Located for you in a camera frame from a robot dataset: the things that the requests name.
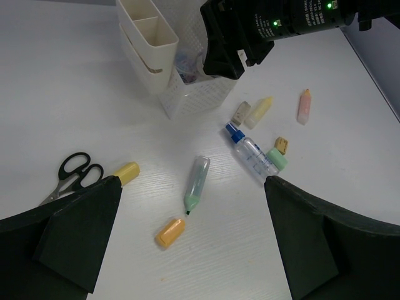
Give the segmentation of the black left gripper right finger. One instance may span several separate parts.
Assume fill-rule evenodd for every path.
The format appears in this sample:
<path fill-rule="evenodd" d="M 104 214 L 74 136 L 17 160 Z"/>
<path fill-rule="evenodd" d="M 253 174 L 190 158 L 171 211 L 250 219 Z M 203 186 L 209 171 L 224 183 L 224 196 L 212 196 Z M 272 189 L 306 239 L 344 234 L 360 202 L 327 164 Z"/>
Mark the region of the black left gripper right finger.
<path fill-rule="evenodd" d="M 264 190 L 293 299 L 399 299 L 398 225 L 278 176 L 269 176 Z"/>

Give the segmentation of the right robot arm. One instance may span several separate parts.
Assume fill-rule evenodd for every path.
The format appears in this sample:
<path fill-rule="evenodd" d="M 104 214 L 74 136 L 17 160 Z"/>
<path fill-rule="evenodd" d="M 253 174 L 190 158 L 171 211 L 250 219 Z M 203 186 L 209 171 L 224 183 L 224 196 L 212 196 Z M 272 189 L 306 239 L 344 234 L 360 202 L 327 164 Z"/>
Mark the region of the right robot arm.
<path fill-rule="evenodd" d="M 399 26 L 399 1 L 206 1 L 200 12 L 207 32 L 203 70 L 233 80 L 245 67 L 261 64 L 278 39 L 341 28 L 355 19 L 360 31 L 378 18 Z"/>

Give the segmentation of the black handled scissors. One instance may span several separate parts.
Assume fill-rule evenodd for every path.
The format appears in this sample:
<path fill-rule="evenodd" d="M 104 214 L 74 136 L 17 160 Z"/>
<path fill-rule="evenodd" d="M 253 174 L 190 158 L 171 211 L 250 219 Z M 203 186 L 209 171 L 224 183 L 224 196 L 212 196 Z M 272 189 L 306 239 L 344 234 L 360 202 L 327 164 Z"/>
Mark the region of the black handled scissors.
<path fill-rule="evenodd" d="M 84 158 L 85 161 L 75 167 L 71 171 L 66 170 L 66 165 L 76 158 Z M 57 178 L 58 184 L 53 192 L 50 193 L 39 206 L 45 205 L 47 203 L 53 202 L 69 193 L 75 193 L 84 189 L 82 181 L 88 176 L 92 170 L 97 170 L 99 172 L 99 177 L 92 183 L 97 183 L 104 176 L 104 168 L 98 163 L 91 163 L 91 157 L 86 152 L 75 152 L 68 156 L 60 165 Z"/>

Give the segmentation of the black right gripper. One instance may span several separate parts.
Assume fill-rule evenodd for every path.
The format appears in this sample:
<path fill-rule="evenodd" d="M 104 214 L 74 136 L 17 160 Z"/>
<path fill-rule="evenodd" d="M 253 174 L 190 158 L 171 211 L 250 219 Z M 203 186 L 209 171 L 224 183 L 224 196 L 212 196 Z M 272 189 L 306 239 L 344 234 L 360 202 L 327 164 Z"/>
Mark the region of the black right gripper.
<path fill-rule="evenodd" d="M 239 79 L 245 66 L 261 64 L 274 47 L 273 41 L 249 37 L 233 1 L 206 1 L 200 12 L 207 33 L 203 71 L 208 76 Z"/>

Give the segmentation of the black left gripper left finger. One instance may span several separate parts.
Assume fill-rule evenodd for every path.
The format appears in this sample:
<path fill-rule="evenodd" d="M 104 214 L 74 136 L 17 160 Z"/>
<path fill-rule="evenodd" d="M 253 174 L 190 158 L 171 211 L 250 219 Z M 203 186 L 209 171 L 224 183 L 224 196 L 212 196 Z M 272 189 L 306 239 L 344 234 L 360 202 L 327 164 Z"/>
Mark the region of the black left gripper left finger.
<path fill-rule="evenodd" d="M 1 299 L 86 299 L 94 292 L 122 184 L 108 176 L 1 220 Z"/>

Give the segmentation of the clear blue spray bottle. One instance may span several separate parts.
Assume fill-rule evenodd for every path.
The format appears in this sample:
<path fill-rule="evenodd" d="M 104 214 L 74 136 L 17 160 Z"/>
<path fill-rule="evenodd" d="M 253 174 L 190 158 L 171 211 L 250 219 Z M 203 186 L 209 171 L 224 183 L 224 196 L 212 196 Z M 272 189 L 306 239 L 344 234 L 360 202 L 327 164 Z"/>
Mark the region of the clear blue spray bottle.
<path fill-rule="evenodd" d="M 278 167 L 250 137 L 231 122 L 224 128 L 234 144 L 233 149 L 237 159 L 254 179 L 264 184 L 267 177 L 279 174 Z"/>

